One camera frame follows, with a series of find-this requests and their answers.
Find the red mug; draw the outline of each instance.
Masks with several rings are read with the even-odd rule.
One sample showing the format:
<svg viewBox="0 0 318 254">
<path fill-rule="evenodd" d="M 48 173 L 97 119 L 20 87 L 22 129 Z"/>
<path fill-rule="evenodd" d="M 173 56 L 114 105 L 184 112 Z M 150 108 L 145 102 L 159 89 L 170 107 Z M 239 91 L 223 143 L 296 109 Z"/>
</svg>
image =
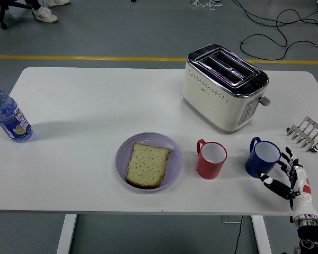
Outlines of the red mug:
<svg viewBox="0 0 318 254">
<path fill-rule="evenodd" d="M 214 179 L 227 158 L 227 151 L 222 144 L 217 142 L 206 142 L 200 139 L 197 142 L 198 174 L 205 179 Z"/>
</svg>

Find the yellow floor line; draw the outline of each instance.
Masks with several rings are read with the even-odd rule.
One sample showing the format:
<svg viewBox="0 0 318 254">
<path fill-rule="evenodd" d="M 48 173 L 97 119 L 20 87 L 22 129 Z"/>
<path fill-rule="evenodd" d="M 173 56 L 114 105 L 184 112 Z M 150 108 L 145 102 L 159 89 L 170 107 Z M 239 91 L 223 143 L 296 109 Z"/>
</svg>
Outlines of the yellow floor line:
<svg viewBox="0 0 318 254">
<path fill-rule="evenodd" d="M 0 59 L 47 59 L 47 60 L 114 60 L 114 61 L 186 61 L 180 57 L 95 57 L 95 56 L 23 56 L 0 55 Z"/>
<path fill-rule="evenodd" d="M 37 59 L 37 60 L 112 60 L 112 61 L 176 61 L 185 62 L 186 57 L 104 57 L 104 56 L 26 56 L 26 55 L 0 55 L 0 59 Z M 246 59 L 251 63 L 264 64 L 295 64 L 318 65 L 318 60 L 260 60 Z"/>
</svg>

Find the gray floor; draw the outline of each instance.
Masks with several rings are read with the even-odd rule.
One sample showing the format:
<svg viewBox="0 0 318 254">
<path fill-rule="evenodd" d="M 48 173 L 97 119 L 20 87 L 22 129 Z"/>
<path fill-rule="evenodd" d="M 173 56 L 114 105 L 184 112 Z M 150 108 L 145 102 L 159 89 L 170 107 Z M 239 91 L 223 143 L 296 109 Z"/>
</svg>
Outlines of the gray floor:
<svg viewBox="0 0 318 254">
<path fill-rule="evenodd" d="M 315 0 L 240 2 L 248 11 L 270 19 L 289 8 L 296 9 L 301 17 L 318 10 Z M 0 27 L 0 87 L 10 92 L 21 71 L 30 66 L 183 69 L 185 64 L 170 60 L 66 60 L 45 56 L 184 58 L 194 49 L 216 43 L 249 60 L 253 58 L 240 51 L 241 41 L 249 35 L 266 34 L 284 43 L 276 28 L 253 23 L 230 0 L 221 3 L 223 6 L 211 11 L 189 6 L 188 0 L 72 0 L 67 6 L 52 8 L 59 17 L 55 24 L 41 23 L 31 11 L 11 7 L 5 17 L 8 29 Z M 310 18 L 318 21 L 318 12 Z M 296 19 L 291 12 L 280 17 L 283 22 Z M 299 22 L 280 29 L 289 44 L 297 40 L 318 44 L 318 28 L 314 24 Z M 267 59 L 281 57 L 285 52 L 264 38 L 251 38 L 244 47 L 250 54 Z M 308 71 L 318 81 L 318 63 L 313 62 L 318 61 L 318 48 L 308 43 L 294 45 L 285 60 L 290 62 L 255 65 L 264 70 Z M 0 213 L 0 253 L 56 253 L 63 219 L 62 214 Z M 293 253 L 298 238 L 289 218 L 264 219 L 272 253 Z M 233 253 L 238 232 L 238 224 L 223 224 L 220 216 L 80 215 L 71 253 Z M 258 253 L 247 216 L 237 253 Z"/>
</svg>

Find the shoe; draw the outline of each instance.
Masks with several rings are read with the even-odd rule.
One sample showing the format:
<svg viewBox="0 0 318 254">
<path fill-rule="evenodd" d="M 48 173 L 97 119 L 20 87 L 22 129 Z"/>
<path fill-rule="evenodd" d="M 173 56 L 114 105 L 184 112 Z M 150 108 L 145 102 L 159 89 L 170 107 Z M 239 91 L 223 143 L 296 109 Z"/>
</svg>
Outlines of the shoe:
<svg viewBox="0 0 318 254">
<path fill-rule="evenodd" d="M 37 20 L 40 20 L 46 23 L 54 23 L 58 20 L 58 17 L 56 15 L 53 15 L 52 12 L 45 7 L 41 7 L 37 11 L 33 9 L 33 16 Z"/>
<path fill-rule="evenodd" d="M 48 0 L 48 7 L 69 4 L 70 0 Z"/>
</svg>

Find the plastic bottle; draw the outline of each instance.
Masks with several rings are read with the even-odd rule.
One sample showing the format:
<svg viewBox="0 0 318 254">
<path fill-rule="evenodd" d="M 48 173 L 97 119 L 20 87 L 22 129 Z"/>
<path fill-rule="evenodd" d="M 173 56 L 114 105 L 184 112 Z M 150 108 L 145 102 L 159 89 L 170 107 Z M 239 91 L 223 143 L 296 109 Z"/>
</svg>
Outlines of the plastic bottle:
<svg viewBox="0 0 318 254">
<path fill-rule="evenodd" d="M 32 126 L 15 100 L 2 90 L 0 90 L 0 126 L 15 142 L 24 142 L 33 134 Z"/>
</svg>

